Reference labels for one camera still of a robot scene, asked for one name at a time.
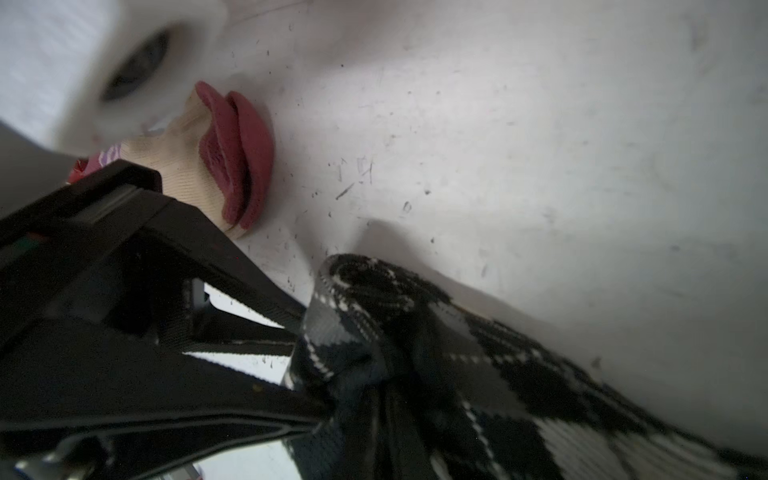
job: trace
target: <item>white surface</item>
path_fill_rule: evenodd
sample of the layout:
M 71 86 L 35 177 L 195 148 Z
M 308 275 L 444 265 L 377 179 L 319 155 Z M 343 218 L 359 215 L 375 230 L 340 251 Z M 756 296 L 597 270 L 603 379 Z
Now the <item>white surface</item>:
M 205 78 L 273 123 L 257 265 L 306 302 L 396 260 L 768 453 L 768 2 L 291 3 L 239 0 Z
M 4 0 L 0 121 L 81 157 L 147 132 L 184 103 L 226 21 L 220 0 Z M 120 66 L 164 30 L 167 55 L 154 76 L 103 101 Z

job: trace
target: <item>black and white plaid fabric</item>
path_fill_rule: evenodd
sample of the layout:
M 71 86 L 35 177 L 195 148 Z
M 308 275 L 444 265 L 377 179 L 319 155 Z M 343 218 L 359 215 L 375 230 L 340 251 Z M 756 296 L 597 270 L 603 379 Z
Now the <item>black and white plaid fabric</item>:
M 654 419 L 535 341 L 367 257 L 321 268 L 284 383 L 335 406 L 318 431 L 287 442 L 306 479 L 766 478 L 764 460 Z

